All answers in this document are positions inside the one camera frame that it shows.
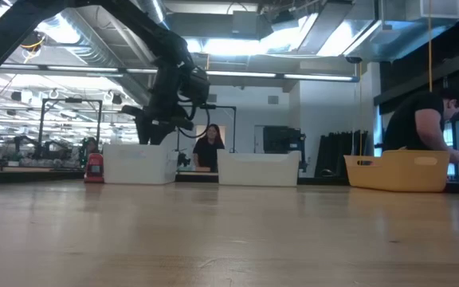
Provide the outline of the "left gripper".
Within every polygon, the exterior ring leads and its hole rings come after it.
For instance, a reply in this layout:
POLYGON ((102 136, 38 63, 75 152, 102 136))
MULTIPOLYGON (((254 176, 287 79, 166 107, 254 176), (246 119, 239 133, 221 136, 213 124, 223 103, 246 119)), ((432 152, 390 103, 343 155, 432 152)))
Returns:
POLYGON ((148 106, 124 105, 121 112, 135 117, 139 143, 160 145, 176 128, 191 130, 190 115, 179 105, 179 93, 190 84, 191 69, 162 64, 158 67, 151 88, 148 106))

